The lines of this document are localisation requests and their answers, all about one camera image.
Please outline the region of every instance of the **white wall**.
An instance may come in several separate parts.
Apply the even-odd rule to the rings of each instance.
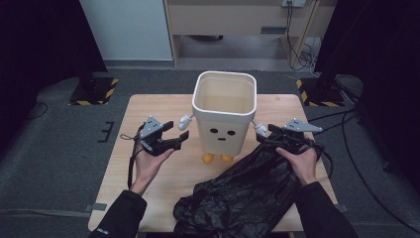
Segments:
[[[172,60],[162,0],[80,0],[105,60]]]

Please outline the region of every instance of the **gray carpet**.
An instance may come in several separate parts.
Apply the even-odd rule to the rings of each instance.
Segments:
[[[0,164],[0,210],[31,209],[73,211],[85,217],[36,214],[0,215],[0,237],[87,237],[88,212],[104,176],[126,106],[133,94],[192,93],[202,71],[112,69],[119,79],[109,104],[69,106],[77,84],[70,78],[45,88],[39,102]],[[258,82],[258,93],[299,94],[295,79],[308,72],[247,71]],[[352,108],[304,107],[307,118],[317,118]],[[328,128],[342,116],[314,121]],[[98,143],[114,122],[107,143]],[[382,170],[383,160],[358,120],[345,126],[348,145],[361,174],[377,197],[408,224],[420,229],[419,194],[401,174]],[[346,151],[341,127],[315,137],[334,159],[331,182],[346,216],[361,237],[420,237],[388,215],[368,193]],[[302,232],[295,237],[304,237]]]

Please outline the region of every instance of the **white trash can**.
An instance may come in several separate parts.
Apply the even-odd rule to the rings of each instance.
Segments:
[[[235,157],[241,153],[257,110],[257,81],[246,73],[205,71],[192,97],[202,150]]]

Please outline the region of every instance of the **black sleeve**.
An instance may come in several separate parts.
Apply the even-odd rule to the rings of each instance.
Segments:
[[[146,201],[138,194],[124,190],[106,212],[89,238],[134,238],[145,214]]]
[[[334,206],[318,181],[300,188],[296,192],[295,203],[307,238],[358,237],[349,220]]]

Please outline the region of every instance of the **hazard stripe base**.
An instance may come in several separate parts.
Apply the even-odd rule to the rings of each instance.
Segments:
[[[104,97],[100,100],[89,100],[86,98],[79,98],[79,99],[70,99],[69,105],[81,105],[81,106],[88,106],[88,105],[104,105],[108,104],[109,100],[111,99],[112,94],[114,93],[115,87],[117,86],[118,79],[113,78],[111,83],[108,86],[108,89],[104,92]]]
[[[345,106],[344,102],[330,102],[330,101],[315,101],[315,100],[312,100],[309,97],[308,92],[305,90],[301,80],[296,80],[296,85],[299,88],[299,92],[300,92],[300,95],[302,97],[303,104],[305,106],[329,106],[329,107]]]

